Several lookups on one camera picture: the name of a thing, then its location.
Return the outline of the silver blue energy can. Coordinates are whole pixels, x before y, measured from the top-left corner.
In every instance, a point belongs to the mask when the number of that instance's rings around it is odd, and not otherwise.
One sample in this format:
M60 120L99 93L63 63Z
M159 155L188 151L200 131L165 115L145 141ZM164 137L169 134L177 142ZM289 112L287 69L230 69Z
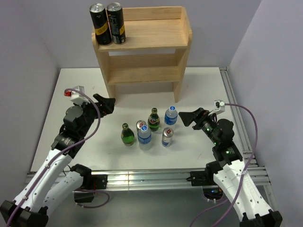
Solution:
M167 127L163 130L162 132L162 139L161 143L164 147L168 147L172 143L172 138L173 138L173 130L170 127Z

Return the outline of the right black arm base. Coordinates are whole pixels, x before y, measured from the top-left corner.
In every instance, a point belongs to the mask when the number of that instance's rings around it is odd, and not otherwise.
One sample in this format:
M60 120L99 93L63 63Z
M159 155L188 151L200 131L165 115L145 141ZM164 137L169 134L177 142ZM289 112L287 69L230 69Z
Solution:
M220 199L223 196L223 191L214 182L213 172L209 167L203 171L191 171L186 180L191 183L191 186L201 186L203 195L207 199Z

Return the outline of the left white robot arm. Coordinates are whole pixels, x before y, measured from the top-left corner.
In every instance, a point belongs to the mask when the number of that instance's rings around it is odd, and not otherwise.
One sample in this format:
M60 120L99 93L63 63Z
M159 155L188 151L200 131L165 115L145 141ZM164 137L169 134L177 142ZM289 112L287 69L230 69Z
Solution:
M116 100L94 94L96 102L93 102L82 92L78 97L76 93L72 89L65 92L73 106L66 110L59 134L42 166L13 201L2 203L0 212L8 227L46 226L53 210L74 190L85 193L81 202L93 200L96 188L90 168L76 164L59 183L55 181L90 138L87 133L93 122L113 113Z

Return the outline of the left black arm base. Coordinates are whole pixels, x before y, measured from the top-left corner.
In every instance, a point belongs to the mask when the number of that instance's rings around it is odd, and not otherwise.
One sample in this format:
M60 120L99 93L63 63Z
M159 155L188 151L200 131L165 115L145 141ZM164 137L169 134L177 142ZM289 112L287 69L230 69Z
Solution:
M93 176L92 170L81 164L70 167L70 171L80 175L80 186L76 189L79 193L74 193L74 201L77 206L86 209L94 209L102 207L109 202L109 194L107 192L100 192L107 196L104 203L95 206L85 205L85 203L91 203L94 200L97 190L106 189L107 175L101 175L101 177Z

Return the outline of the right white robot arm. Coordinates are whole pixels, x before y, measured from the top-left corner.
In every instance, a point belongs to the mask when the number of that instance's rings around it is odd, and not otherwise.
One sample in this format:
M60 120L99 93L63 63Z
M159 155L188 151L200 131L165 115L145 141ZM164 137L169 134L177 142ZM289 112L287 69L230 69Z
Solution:
M245 160L233 142L233 122L214 121L209 111L198 108L193 112L180 112L183 124L195 123L194 130L202 130L214 144L215 161L205 167L203 181L216 184L226 195L239 217L241 227L279 227L282 216L263 199L251 176Z

